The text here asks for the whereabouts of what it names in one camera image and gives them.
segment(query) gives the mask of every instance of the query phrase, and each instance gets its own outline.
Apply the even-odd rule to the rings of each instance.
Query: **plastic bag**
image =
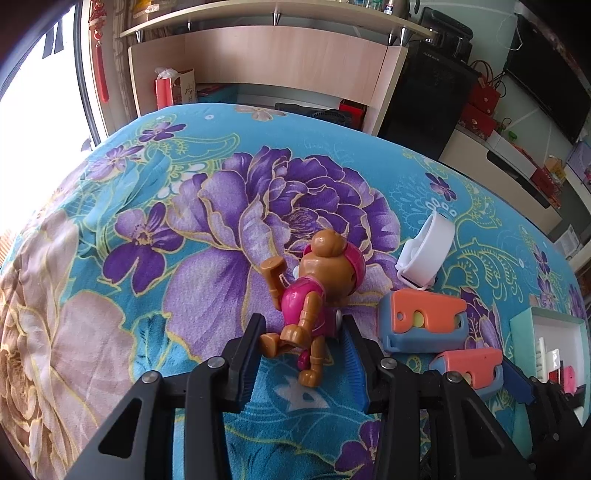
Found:
[[[165,69],[163,67],[158,67],[154,70],[158,74],[159,79],[175,79],[178,77],[178,72],[174,69]]]

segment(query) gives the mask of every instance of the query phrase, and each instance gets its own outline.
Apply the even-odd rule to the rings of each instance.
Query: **shelf bracket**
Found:
[[[410,28],[402,27],[400,30],[400,46],[405,47],[412,36],[413,31]]]

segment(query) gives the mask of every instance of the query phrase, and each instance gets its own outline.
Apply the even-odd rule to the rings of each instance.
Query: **brown toy dog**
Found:
[[[271,257],[261,264],[275,308],[283,313],[281,335],[261,335],[262,354],[274,358],[294,347],[303,351],[298,358],[298,381],[318,387],[324,365],[324,339],[335,337],[336,311],[343,306],[365,278],[365,260],[360,250],[334,230],[316,233],[304,249],[299,278],[287,288],[280,275],[287,269],[285,259]]]

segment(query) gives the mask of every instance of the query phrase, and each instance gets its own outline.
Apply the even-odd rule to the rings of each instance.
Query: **bed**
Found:
[[[322,228],[345,233],[367,275],[344,313],[376,339],[375,307],[404,242],[433,210],[456,226],[434,290],[466,300],[467,348],[513,356],[509,320],[530,305],[584,318],[577,281],[505,202],[413,151],[333,124],[224,104],[145,115],[101,144],[18,236],[0,275],[0,423],[41,480],[61,479],[147,370],[187,372],[220,354],[253,313],[282,320],[257,271],[293,276]],[[415,371],[428,355],[406,355]],[[377,417],[361,413],[340,348],[320,388],[295,355],[263,359],[251,402],[225,417],[234,478],[371,478]],[[511,433],[505,390],[487,402]],[[423,452],[428,423],[421,416]],[[183,412],[175,477],[182,478]]]

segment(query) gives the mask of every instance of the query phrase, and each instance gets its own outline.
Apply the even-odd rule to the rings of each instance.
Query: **black speaker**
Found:
[[[477,79],[465,63],[411,42],[378,136],[437,160]]]

